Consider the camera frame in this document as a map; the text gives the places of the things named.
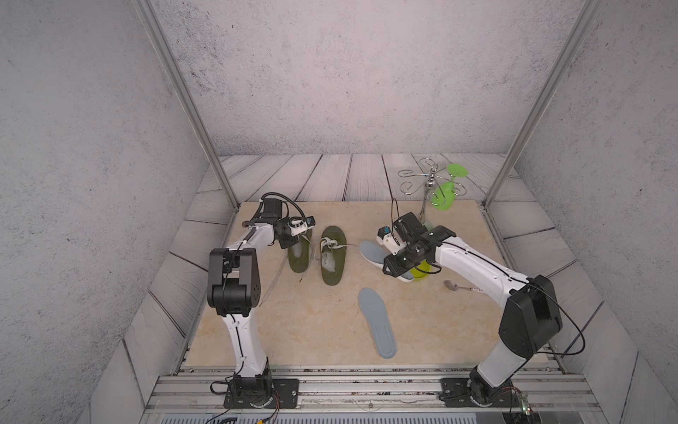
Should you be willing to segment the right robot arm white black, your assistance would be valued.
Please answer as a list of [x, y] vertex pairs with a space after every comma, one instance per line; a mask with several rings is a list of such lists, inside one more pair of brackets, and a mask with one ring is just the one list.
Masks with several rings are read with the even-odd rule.
[[444, 226], [429, 230], [413, 213], [407, 213], [392, 226], [381, 227], [376, 240], [390, 252], [382, 266], [384, 274], [402, 277], [425, 261], [464, 277], [501, 308], [500, 340], [471, 370], [467, 383], [470, 401], [477, 406], [492, 406], [512, 387], [514, 374], [563, 329], [563, 317], [568, 314], [548, 278], [511, 270]]

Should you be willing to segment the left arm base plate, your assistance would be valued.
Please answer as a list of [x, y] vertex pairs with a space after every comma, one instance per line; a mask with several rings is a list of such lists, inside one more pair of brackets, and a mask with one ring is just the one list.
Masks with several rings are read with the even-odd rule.
[[224, 399], [226, 409], [295, 409], [298, 406], [298, 379], [237, 377]]

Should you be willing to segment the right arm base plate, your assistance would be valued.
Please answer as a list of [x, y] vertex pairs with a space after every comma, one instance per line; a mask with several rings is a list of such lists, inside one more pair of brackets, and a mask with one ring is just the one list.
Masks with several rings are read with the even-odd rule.
[[490, 389], [474, 395], [469, 378], [443, 378], [440, 381], [439, 401], [448, 408], [481, 407], [508, 408], [520, 404], [519, 390], [510, 385], [510, 381], [500, 388]]

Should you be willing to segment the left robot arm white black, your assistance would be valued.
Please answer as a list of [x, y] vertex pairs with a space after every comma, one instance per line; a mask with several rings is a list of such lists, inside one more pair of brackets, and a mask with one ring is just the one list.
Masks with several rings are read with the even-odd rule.
[[227, 326], [235, 353], [235, 372], [226, 382], [224, 407], [269, 408], [298, 405], [297, 379], [272, 375], [257, 328], [256, 308], [261, 299], [258, 254], [278, 243], [286, 249], [315, 226], [315, 219], [295, 201], [277, 192], [261, 196], [254, 215], [243, 222], [245, 234], [229, 247], [215, 248], [208, 261], [208, 305]]

